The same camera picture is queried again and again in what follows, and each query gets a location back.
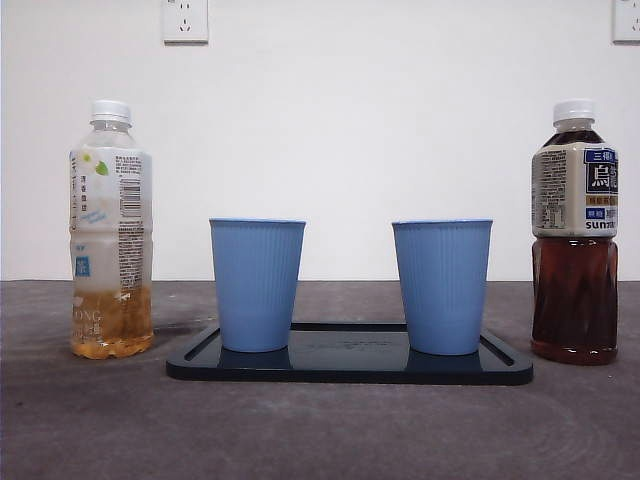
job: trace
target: ribbed cup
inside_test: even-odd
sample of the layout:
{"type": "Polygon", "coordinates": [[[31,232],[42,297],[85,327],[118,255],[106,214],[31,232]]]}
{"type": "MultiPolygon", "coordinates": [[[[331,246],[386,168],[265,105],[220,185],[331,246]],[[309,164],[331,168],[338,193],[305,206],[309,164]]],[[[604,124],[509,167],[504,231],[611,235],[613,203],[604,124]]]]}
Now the ribbed cup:
{"type": "Polygon", "coordinates": [[[211,219],[222,344],[238,352],[287,346],[305,222],[211,219]]]}
{"type": "Polygon", "coordinates": [[[437,355],[478,349],[492,223],[393,223],[411,348],[437,355]]]}

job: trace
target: oolong tea bottle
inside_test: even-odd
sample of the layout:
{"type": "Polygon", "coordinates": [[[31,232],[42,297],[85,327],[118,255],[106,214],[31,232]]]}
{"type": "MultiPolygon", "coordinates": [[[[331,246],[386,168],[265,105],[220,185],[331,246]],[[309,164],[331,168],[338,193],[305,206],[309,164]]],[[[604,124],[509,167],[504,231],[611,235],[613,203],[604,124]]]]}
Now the oolong tea bottle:
{"type": "Polygon", "coordinates": [[[151,158],[129,135],[129,107],[93,103],[91,132],[71,166],[71,348],[88,358],[149,348],[151,327],[151,158]]]}
{"type": "Polygon", "coordinates": [[[556,134],[532,162],[532,349],[599,365],[616,356],[618,155],[592,130],[593,102],[554,109],[556,134]]]}

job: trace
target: white wall socket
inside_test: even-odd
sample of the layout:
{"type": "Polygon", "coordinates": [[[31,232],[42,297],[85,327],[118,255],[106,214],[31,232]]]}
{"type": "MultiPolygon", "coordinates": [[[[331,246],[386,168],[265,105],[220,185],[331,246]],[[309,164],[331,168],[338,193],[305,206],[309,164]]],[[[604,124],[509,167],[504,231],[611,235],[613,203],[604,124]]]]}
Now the white wall socket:
{"type": "Polygon", "coordinates": [[[209,42],[208,0],[162,0],[164,43],[209,42]]]}
{"type": "Polygon", "coordinates": [[[614,43],[640,43],[640,0],[613,0],[614,43]]]}

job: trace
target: bottle cap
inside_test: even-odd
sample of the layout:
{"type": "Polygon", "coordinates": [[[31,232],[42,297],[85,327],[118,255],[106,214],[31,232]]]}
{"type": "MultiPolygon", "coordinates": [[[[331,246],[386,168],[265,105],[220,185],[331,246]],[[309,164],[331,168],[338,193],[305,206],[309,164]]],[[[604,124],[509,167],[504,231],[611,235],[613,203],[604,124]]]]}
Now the bottle cap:
{"type": "Polygon", "coordinates": [[[131,126],[131,109],[126,103],[117,100],[96,100],[91,113],[91,121],[95,120],[123,122],[131,126]]]}
{"type": "Polygon", "coordinates": [[[594,103],[589,98],[570,98],[556,103],[553,107],[553,124],[560,120],[570,118],[590,118],[595,120],[593,114],[594,103]]]}

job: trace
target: table surface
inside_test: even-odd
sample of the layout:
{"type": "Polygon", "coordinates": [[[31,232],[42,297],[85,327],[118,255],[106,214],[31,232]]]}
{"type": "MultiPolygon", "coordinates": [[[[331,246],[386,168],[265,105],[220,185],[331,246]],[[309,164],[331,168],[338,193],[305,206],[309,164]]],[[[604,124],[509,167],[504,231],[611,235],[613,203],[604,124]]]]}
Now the table surface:
{"type": "MultiPolygon", "coordinates": [[[[534,358],[519,387],[359,385],[167,377],[215,317],[211,282],[154,283],[154,347],[105,361],[70,353],[69,282],[3,282],[1,478],[639,478],[640,282],[619,291],[611,365],[534,358]]],[[[523,352],[531,297],[488,286],[485,327],[523,352]]],[[[294,317],[402,322],[400,289],[301,282],[294,317]]]]}

